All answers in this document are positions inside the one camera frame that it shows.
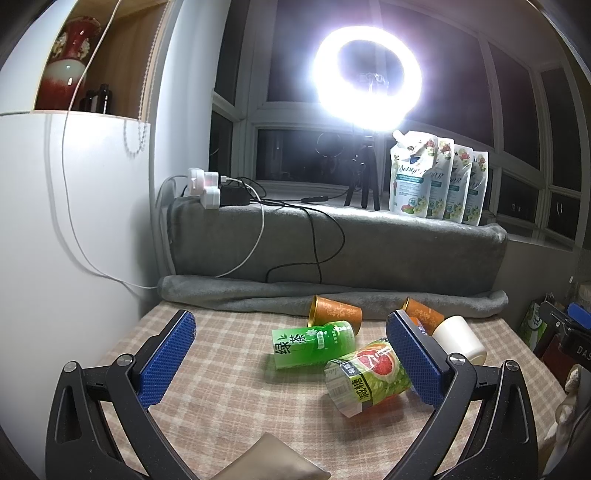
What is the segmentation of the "orange paper cup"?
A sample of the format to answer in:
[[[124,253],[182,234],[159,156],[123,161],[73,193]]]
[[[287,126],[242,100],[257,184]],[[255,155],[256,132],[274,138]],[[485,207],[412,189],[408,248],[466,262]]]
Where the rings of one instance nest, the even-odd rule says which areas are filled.
[[[426,333],[433,335],[439,325],[441,325],[446,317],[440,312],[424,305],[423,303],[408,297],[404,304],[403,310],[408,317],[417,325],[421,325]]]
[[[363,323],[360,307],[315,295],[308,311],[308,327],[321,326],[335,321],[346,321],[358,334]]]

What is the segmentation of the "white plastic cup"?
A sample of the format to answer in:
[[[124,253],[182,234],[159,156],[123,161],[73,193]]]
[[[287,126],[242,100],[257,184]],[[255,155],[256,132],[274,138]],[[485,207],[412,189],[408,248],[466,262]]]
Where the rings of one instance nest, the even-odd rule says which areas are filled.
[[[448,355],[460,353],[473,365],[482,366],[486,362],[486,348],[460,315],[445,319],[435,329],[433,338]]]

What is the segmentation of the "grapefruit green paper cup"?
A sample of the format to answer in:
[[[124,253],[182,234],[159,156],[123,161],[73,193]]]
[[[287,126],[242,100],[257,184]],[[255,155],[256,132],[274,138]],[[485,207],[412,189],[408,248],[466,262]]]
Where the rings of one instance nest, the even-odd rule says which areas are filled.
[[[412,387],[408,373],[387,338],[325,366],[325,385],[335,407],[352,418]]]

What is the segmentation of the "white cabinet with shelf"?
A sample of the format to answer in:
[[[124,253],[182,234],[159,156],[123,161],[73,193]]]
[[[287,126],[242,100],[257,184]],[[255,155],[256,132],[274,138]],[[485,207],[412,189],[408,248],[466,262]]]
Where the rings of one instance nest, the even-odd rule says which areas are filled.
[[[62,366],[97,362],[155,301],[157,104],[177,9],[58,1],[1,69],[1,424],[35,472]],[[109,84],[114,111],[36,110],[53,43],[80,15],[106,24],[86,84]]]

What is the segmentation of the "grey fleece blanket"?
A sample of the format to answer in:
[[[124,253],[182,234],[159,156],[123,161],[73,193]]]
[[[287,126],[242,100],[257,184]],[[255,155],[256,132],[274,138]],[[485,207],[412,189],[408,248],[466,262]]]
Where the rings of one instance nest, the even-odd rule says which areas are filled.
[[[445,315],[487,318],[508,305],[496,277],[508,238],[491,224],[386,211],[235,206],[168,208],[168,302],[211,310],[305,316],[315,295],[383,320],[411,297]]]

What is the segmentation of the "white power strip plugs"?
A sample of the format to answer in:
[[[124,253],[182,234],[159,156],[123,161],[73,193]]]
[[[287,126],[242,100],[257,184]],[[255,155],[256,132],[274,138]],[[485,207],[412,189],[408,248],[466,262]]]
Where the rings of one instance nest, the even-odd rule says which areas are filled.
[[[206,210],[221,207],[221,188],[219,188],[219,174],[207,172],[200,168],[190,168],[187,173],[188,197],[198,200]]]

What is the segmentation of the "black power adapter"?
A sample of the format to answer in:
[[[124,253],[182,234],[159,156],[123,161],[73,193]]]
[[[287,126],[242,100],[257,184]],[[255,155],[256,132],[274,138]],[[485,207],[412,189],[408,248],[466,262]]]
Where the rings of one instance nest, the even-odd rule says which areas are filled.
[[[221,186],[221,203],[219,206],[246,206],[250,203],[249,189],[240,183],[226,184]]]

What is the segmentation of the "black tripod stand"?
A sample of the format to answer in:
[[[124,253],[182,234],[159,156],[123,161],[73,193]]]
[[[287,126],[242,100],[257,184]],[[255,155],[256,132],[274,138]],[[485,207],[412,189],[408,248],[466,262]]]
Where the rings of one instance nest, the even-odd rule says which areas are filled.
[[[373,205],[375,211],[381,210],[380,191],[378,186],[378,163],[375,151],[375,139],[372,133],[363,134],[361,149],[352,159],[351,176],[349,177],[349,188],[346,191],[344,206],[349,207],[353,200],[356,187],[362,190],[361,208],[369,207],[370,194],[373,194]]]

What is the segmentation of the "dark glass bottle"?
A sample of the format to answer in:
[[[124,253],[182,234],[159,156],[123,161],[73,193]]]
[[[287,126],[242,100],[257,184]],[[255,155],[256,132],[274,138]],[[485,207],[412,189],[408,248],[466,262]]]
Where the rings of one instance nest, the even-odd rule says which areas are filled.
[[[87,90],[79,102],[83,112],[109,114],[111,111],[112,91],[107,84],[101,84],[97,90]]]

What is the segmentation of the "red white ceramic vase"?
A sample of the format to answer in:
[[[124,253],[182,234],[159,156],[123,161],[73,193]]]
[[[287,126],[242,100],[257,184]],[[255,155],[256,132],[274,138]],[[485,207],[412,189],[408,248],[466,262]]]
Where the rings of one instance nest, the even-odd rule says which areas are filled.
[[[41,77],[36,110],[68,108],[90,58],[92,42],[100,30],[100,23],[89,16],[79,16],[64,24],[54,41]]]

